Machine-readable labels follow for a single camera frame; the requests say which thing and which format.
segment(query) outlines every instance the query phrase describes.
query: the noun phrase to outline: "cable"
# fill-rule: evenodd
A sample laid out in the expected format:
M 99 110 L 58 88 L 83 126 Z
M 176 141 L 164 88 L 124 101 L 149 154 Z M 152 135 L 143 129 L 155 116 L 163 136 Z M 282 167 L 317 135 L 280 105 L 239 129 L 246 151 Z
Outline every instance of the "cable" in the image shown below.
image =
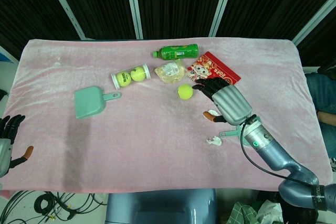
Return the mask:
M 27 195 L 33 193 L 34 191 L 19 191 L 17 192 L 7 203 L 7 205 L 5 206 L 1 216 L 0 216 L 0 224 L 5 223 L 6 219 L 8 218 L 10 212 L 17 206 L 17 204 L 23 199 L 25 198 Z M 10 223 L 13 223 L 15 221 L 21 221 L 18 224 L 27 224 L 27 221 L 35 219 L 35 218 L 40 218 L 42 217 L 42 220 L 39 222 L 43 222 L 43 221 L 48 221 L 50 216 L 49 213 L 51 211 L 53 211 L 52 215 L 55 214 L 55 216 L 60 219 L 61 221 L 68 221 L 71 220 L 76 214 L 88 214 L 94 210 L 96 210 L 98 207 L 102 206 L 102 205 L 106 205 L 103 202 L 98 202 L 95 199 L 95 194 L 89 194 L 86 201 L 84 202 L 84 204 L 82 204 L 80 207 L 75 208 L 75 209 L 71 209 L 66 205 L 66 202 L 68 200 L 70 200 L 75 194 L 67 194 L 65 196 L 65 193 L 63 193 L 62 195 L 60 195 L 59 193 L 57 193 L 57 195 L 54 195 L 53 193 L 46 191 L 45 194 L 40 195 L 36 198 L 35 202 L 34 202 L 34 210 L 39 213 L 42 214 L 40 216 L 36 216 L 36 217 L 32 217 L 28 220 L 23 220 L 23 219 L 15 219 L 12 220 Z M 48 205 L 45 208 L 42 208 L 41 203 L 42 201 L 47 201 Z M 93 201 L 95 201 L 98 205 L 96 207 L 94 207 L 91 210 L 88 210 L 92 204 Z M 69 216 L 67 217 L 67 219 L 62 219 L 59 216 L 59 212 L 61 210 L 56 210 L 56 205 L 59 205 L 59 208 L 62 208 L 63 210 L 67 211 L 69 213 Z
M 48 203 L 48 205 L 44 208 L 42 208 L 41 204 L 42 201 L 46 201 Z M 54 198 L 49 195 L 49 194 L 42 194 L 40 196 L 38 196 L 34 202 L 34 210 L 35 212 L 37 212 L 38 214 L 42 214 L 42 215 L 47 215 L 49 214 L 50 211 L 52 211 L 53 207 L 55 205 L 55 201 Z
M 17 220 L 20 220 L 20 221 L 21 221 L 21 222 L 18 223 L 18 224 L 27 224 L 28 221 L 30 221 L 30 220 L 32 220 L 32 219 L 36 219 L 36 218 L 41 218 L 41 217 L 43 217 L 43 216 L 44 216 L 44 215 L 40 215 L 40 216 L 36 216 L 36 217 L 32 217 L 32 218 L 30 218 L 30 219 L 28 219 L 28 220 L 15 219 L 15 220 L 10 221 L 10 222 L 7 223 L 7 224 L 10 224 L 10 223 L 12 223 L 12 222 L 14 222 L 14 221 L 17 221 Z
M 98 204 L 100 204 L 100 205 L 102 205 L 102 206 L 107 206 L 107 204 L 105 204 L 103 201 L 102 201 L 102 202 L 97 201 L 96 198 L 95 198 L 95 194 L 91 194 L 91 196 L 93 197 L 93 200 L 94 200 L 96 203 L 98 203 Z
M 14 196 L 10 198 L 7 205 L 5 206 L 1 216 L 0 216 L 0 223 L 3 224 L 7 220 L 10 212 L 16 207 L 16 205 L 27 195 L 33 193 L 34 191 L 19 191 Z
M 24 224 L 27 224 L 27 222 L 26 221 L 24 221 L 23 219 L 15 219 L 15 220 L 12 220 L 12 221 L 10 221 L 9 223 L 7 223 L 7 224 L 11 224 L 12 222 L 14 222 L 14 221 L 17 221 L 17 220 L 20 220 L 21 221 L 21 223 L 24 223 Z
M 243 144 L 243 137 L 244 137 L 244 129 L 247 125 L 247 123 L 249 123 L 252 119 L 254 119 L 256 117 L 256 115 L 252 115 L 251 117 L 249 117 L 248 119 L 246 119 L 246 121 L 244 122 L 244 125 L 243 127 L 241 128 L 241 134 L 240 134 L 240 146 L 242 147 L 242 151 L 245 155 L 245 157 L 255 166 L 257 167 L 258 169 L 262 170 L 263 172 L 265 173 L 268 173 L 270 175 L 273 175 L 273 176 L 276 176 L 276 177 L 279 177 L 279 178 L 283 178 L 283 179 L 287 179 L 287 180 L 291 180 L 293 182 L 297 182 L 297 183 L 300 183 L 300 184 L 303 184 L 305 186 L 311 186 L 310 184 L 306 183 L 306 182 L 303 182 L 303 181 L 300 181 L 298 179 L 294 179 L 294 178 L 289 178 L 289 177 L 285 177 L 285 176 L 282 176 L 282 175 L 279 175 L 279 174 L 276 174 L 276 173 L 272 173 L 262 167 L 260 167 L 259 165 L 257 165 L 256 163 L 253 162 L 253 160 L 247 155 L 246 151 L 245 151 L 245 148 L 244 148 L 244 144 Z

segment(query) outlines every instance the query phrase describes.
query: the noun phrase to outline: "robotic arm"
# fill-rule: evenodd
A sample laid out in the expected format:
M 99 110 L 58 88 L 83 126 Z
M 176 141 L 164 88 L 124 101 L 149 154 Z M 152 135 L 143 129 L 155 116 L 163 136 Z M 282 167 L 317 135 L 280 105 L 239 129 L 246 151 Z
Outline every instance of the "robotic arm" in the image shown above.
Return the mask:
M 254 120 L 252 107 L 235 86 L 221 78 L 199 79 L 196 82 L 198 84 L 193 89 L 201 90 L 222 114 L 215 118 L 215 122 L 243 124 L 242 137 L 244 135 L 266 164 L 275 171 L 290 171 L 290 175 L 279 185 L 279 193 L 286 202 L 297 207 L 336 212 L 336 184 L 319 185 L 316 175 L 295 161 L 264 126 Z
M 33 152 L 33 147 L 30 146 L 22 157 L 12 160 L 12 149 L 17 129 L 24 119 L 24 115 L 0 118 L 0 177 L 5 176 L 10 168 L 26 162 Z

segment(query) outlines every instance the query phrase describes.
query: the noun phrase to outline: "green dustpan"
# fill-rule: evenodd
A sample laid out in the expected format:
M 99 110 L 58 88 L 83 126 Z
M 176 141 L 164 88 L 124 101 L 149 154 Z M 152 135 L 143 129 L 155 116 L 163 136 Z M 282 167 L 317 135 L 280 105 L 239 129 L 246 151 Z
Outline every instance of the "green dustpan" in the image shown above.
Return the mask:
M 106 106 L 106 101 L 121 97 L 120 92 L 103 94 L 97 86 L 91 86 L 75 91 L 76 118 L 82 119 L 101 113 Z

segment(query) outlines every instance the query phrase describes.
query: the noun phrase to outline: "black curtain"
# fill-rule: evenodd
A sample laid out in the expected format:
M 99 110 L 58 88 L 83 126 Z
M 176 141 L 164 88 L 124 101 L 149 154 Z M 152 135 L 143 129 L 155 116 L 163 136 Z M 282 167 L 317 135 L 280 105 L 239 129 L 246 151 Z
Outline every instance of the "black curtain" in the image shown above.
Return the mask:
M 327 0 L 228 0 L 218 37 L 292 40 Z
M 207 37 L 218 0 L 139 0 L 143 37 Z
M 328 65 L 336 59 L 336 9 L 297 46 L 303 66 Z
M 135 39 L 129 0 L 67 0 L 86 37 Z
M 30 39 L 79 39 L 58 0 L 0 0 L 0 45 L 20 59 Z

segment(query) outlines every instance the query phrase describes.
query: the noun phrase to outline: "pink towel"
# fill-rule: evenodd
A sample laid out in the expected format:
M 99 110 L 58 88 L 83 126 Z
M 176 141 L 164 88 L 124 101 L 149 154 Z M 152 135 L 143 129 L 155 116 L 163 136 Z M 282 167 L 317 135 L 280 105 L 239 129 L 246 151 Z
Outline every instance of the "pink towel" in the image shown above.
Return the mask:
M 181 83 L 152 79 L 121 89 L 105 110 L 76 120 L 74 91 L 92 85 L 115 91 L 110 74 L 166 61 L 152 51 L 197 43 L 232 68 L 236 87 L 264 126 L 320 183 L 332 181 L 312 99 L 298 51 L 288 40 L 191 38 L 154 41 L 70 42 L 31 40 L 25 47 L 5 114 L 26 115 L 13 158 L 34 146 L 31 158 L 0 180 L 7 190 L 57 190 L 79 193 L 131 192 L 173 188 L 252 188 L 277 190 L 281 179 L 253 167 L 238 138 L 222 146 L 206 139 L 233 130 L 212 123 L 203 112 L 215 109 L 201 92 L 181 100 Z M 189 66 L 195 59 L 184 60 Z M 247 153 L 262 167 L 258 154 Z

